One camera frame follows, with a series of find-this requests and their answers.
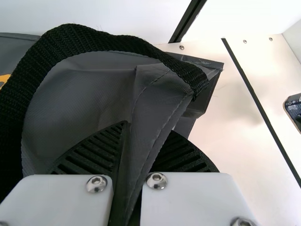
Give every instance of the gray fabric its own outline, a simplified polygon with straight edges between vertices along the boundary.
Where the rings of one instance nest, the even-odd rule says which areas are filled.
[[[58,63],[39,86],[26,113],[24,176],[46,173],[56,158],[79,141],[121,120],[130,121],[135,67],[158,62],[92,52]]]
[[[171,129],[192,99],[190,87],[163,64],[137,67],[128,149],[121,159],[109,225],[127,224],[140,189]]]
[[[0,75],[11,74],[39,36],[0,33]]]
[[[34,38],[0,37],[0,74],[10,74]],[[213,81],[218,63],[181,56]],[[24,176],[43,174],[89,135],[122,120],[131,123],[122,153],[110,225],[126,225],[146,175],[192,100],[189,85],[156,59],[123,52],[70,57],[48,73],[26,112],[22,133]]]

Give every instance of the black plastic part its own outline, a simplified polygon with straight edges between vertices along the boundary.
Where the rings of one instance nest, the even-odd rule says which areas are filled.
[[[122,121],[82,140],[55,161],[49,174],[104,174],[115,187],[126,126]]]
[[[213,162],[190,141],[171,131],[151,172],[219,172]]]
[[[206,0],[192,0],[168,43],[180,42],[195,18],[198,16]]]

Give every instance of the white wall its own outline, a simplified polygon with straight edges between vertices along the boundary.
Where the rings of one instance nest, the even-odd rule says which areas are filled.
[[[301,18],[300,0],[207,0],[183,41],[278,34]]]
[[[240,53],[245,51],[247,55],[238,55],[240,56],[238,60],[240,62],[241,59],[244,60],[244,57],[248,57],[245,62],[252,61],[250,66],[246,68],[248,78],[249,75],[253,75],[251,72],[261,70],[262,78],[258,76],[253,77],[252,81],[251,78],[249,79],[251,82],[257,81],[256,84],[252,83],[254,89],[261,88],[261,91],[264,91],[256,94],[263,104],[270,106],[267,111],[269,117],[271,111],[276,111],[271,117],[271,122],[274,123],[276,119],[280,119],[277,124],[279,125],[283,120],[289,121],[289,119],[282,109],[282,93],[277,90],[277,87],[281,86],[282,82],[289,82],[289,78],[297,76],[301,65],[297,59],[294,59],[294,55],[290,52],[282,35],[272,37],[275,39],[273,42],[269,41],[269,36],[263,37],[259,43],[251,37],[245,37],[248,40],[247,44],[244,44],[243,39],[240,38],[239,42],[230,45],[231,48],[236,47],[235,50],[246,48]],[[184,50],[180,50],[179,45],[179,43],[173,43],[157,45],[157,47],[163,51],[225,63],[208,109],[204,115],[196,120],[189,141],[202,150],[220,172],[233,176],[260,225],[301,226],[301,189],[221,39],[210,38],[194,42],[182,42],[181,45],[185,47]],[[258,52],[262,48],[264,48],[265,54],[260,55],[258,59]],[[291,67],[288,74],[284,73],[286,66]],[[276,73],[275,82],[270,81],[273,79],[273,70],[279,70]],[[265,81],[274,86],[270,95],[269,92],[265,92],[264,88],[268,85]],[[292,125],[290,121],[284,123],[285,126],[281,135],[285,135],[287,128]],[[300,134],[298,135],[298,137],[293,137],[294,141],[300,139]],[[283,142],[285,148],[287,148],[289,141]],[[300,149],[297,145],[295,147],[296,149],[290,149],[287,152],[290,151],[293,155],[290,157],[295,158],[298,164],[300,162],[298,157],[301,156],[299,154]]]
[[[0,32],[42,35],[64,23],[167,43],[190,0],[9,0],[0,1]]]
[[[283,36],[301,63],[301,20],[283,32]]]

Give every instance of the small screw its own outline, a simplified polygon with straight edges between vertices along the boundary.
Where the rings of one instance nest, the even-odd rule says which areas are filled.
[[[88,192],[91,193],[102,192],[107,186],[107,184],[108,181],[103,176],[94,176],[88,180],[86,189]]]
[[[151,173],[146,178],[146,184],[152,188],[161,190],[167,185],[167,178],[162,173]]]
[[[256,226],[256,224],[245,218],[236,218],[233,220],[231,226]]]
[[[240,222],[239,226],[252,226],[252,225],[247,221],[242,221]]]

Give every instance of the white panel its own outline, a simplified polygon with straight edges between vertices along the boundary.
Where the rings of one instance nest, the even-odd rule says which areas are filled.
[[[224,173],[170,173],[166,188],[143,185],[140,226],[229,226],[255,222],[233,178]]]
[[[282,33],[300,18],[300,0],[208,0],[183,41],[204,36]]]
[[[301,20],[283,32],[283,36],[301,63]]]
[[[102,192],[89,193],[93,175],[33,175],[22,179],[0,203],[7,226],[107,226],[112,180]]]
[[[208,39],[181,44],[185,47],[184,50],[180,50],[176,43],[157,47],[225,63],[207,112],[196,121],[189,140],[221,172],[234,177],[261,225],[301,225],[301,189],[222,41]],[[259,60],[258,55],[264,52],[259,50],[258,53],[253,57],[256,61],[252,64],[254,70],[262,60]],[[262,92],[267,95],[265,82],[261,85]]]
[[[0,32],[42,35],[64,23],[150,43],[167,43],[190,0],[11,0],[0,2]]]
[[[283,109],[301,92],[301,64],[281,34],[227,38],[293,165],[301,175],[301,135]]]

